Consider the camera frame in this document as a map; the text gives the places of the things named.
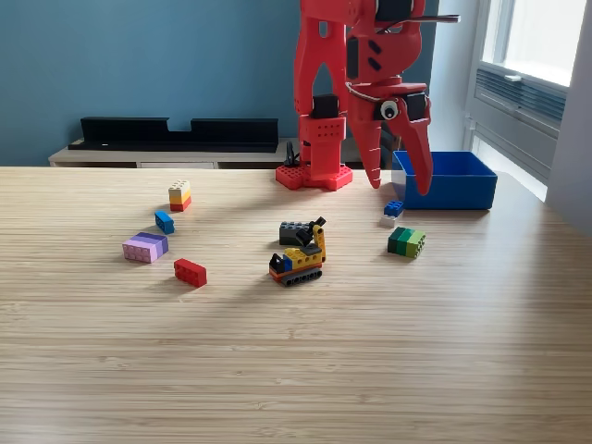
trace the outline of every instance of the green lego brick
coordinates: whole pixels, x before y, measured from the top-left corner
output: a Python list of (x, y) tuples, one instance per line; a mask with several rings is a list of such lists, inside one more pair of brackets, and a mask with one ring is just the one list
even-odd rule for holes
[(398, 227), (388, 238), (388, 252), (397, 254), (397, 239), (405, 232), (405, 228)]
[(390, 235), (388, 240), (389, 241), (396, 241), (401, 236), (401, 234), (403, 234), (405, 232), (405, 229), (407, 229), (407, 228), (398, 227), (397, 229), (395, 229), (392, 232), (392, 234)]
[(426, 234), (423, 231), (415, 231), (407, 242), (407, 251), (405, 255), (413, 259), (416, 258), (424, 249), (425, 242)]
[(401, 256), (407, 255), (407, 241), (415, 233), (414, 229), (407, 228), (403, 234), (397, 239), (397, 254)]

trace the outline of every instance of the red robot arm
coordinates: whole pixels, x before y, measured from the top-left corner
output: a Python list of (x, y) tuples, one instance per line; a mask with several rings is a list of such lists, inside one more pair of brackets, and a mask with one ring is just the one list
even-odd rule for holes
[[(294, 64), (301, 164), (279, 168), (278, 181), (291, 189), (330, 190), (351, 181), (351, 171), (340, 164), (347, 113), (374, 188), (380, 186), (380, 132), (387, 124), (409, 153), (418, 190), (429, 191), (430, 101), (425, 84), (402, 83), (401, 73), (421, 54), (422, 21), (458, 22), (459, 18), (425, 17), (425, 8), (426, 0), (301, 0), (302, 31)], [(323, 21), (325, 37), (319, 33)], [(347, 37), (346, 26), (351, 27)], [(331, 74), (334, 94), (313, 97), (322, 63)]]

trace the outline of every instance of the red robot base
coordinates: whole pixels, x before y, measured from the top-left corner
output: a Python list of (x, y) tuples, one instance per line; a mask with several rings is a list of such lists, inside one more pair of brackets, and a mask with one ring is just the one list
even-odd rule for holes
[(337, 191), (353, 181), (352, 170), (345, 165), (339, 167), (339, 173), (328, 179), (312, 180), (310, 166), (280, 166), (276, 170), (276, 180), (289, 190), (300, 188), (324, 188)]

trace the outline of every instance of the white wall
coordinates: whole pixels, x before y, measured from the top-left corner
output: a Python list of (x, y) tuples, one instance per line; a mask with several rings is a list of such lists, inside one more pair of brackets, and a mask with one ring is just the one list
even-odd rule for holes
[(551, 169), (547, 203), (592, 235), (592, 2), (588, 3), (572, 84)]
[(432, 124), (429, 127), (433, 151), (463, 148), (464, 108), (473, 62), (473, 48), (479, 13), (476, 0), (440, 0), (439, 14), (460, 14), (459, 24), (438, 24), (429, 88)]

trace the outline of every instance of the window frame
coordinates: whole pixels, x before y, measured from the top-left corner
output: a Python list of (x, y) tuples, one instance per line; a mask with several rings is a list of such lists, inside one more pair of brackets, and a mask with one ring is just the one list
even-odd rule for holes
[(505, 16), (500, 16), (498, 21), (498, 33), (493, 51), (494, 63), (484, 61), (492, 0), (478, 1), (480, 8), (465, 106), (463, 149), (472, 150), (476, 135), (487, 140), (500, 153), (547, 184), (561, 122), (522, 108), (494, 92), (478, 87), (477, 71), (483, 69), (493, 72), (507, 81), (520, 81), (524, 85), (536, 86), (561, 97), (567, 96), (569, 87), (506, 68), (500, 63), (505, 59), (508, 49), (514, 0), (500, 0), (500, 11)]

